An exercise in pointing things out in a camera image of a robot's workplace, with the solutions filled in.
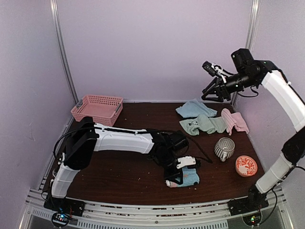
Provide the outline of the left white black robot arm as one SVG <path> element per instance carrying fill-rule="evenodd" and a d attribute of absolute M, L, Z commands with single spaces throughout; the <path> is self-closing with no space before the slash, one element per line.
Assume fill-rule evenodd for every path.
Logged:
<path fill-rule="evenodd" d="M 85 169 L 94 152 L 130 151 L 149 155 L 164 168 L 167 183 L 179 179 L 183 182 L 182 169 L 194 165 L 191 156 L 177 158 L 175 152 L 188 146 L 186 137 L 179 131 L 157 129 L 124 129 L 95 123 L 91 117 L 83 118 L 75 130 L 63 135 L 65 151 L 59 159 L 59 170 L 51 185 L 50 204 L 58 212 L 64 212 L 69 204 L 65 198 L 75 176 Z"/>

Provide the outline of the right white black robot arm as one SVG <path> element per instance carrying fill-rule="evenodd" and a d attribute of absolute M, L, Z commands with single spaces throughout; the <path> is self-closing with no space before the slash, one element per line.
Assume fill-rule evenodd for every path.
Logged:
<path fill-rule="evenodd" d="M 281 183 L 305 156 L 305 103 L 283 71 L 273 62 L 255 60 L 245 48 L 233 52 L 231 58 L 237 70 L 236 74 L 227 72 L 217 64 L 208 61 L 203 63 L 202 68 L 213 80 L 203 89 L 202 99 L 214 102 L 230 101 L 232 93 L 262 85 L 281 105 L 296 131 L 296 134 L 285 142 L 276 162 L 249 188 L 244 206 L 253 211 L 262 204 L 266 194 Z"/>

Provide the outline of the blue polka dot striped towel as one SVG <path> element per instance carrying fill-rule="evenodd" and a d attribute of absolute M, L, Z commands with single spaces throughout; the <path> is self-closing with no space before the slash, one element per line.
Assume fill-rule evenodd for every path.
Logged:
<path fill-rule="evenodd" d="M 167 185 L 167 187 L 170 187 L 170 188 L 189 187 L 189 186 L 199 184 L 200 178 L 197 174 L 196 168 L 183 167 L 182 172 L 183 172 L 183 184 L 181 184 L 181 185 Z"/>

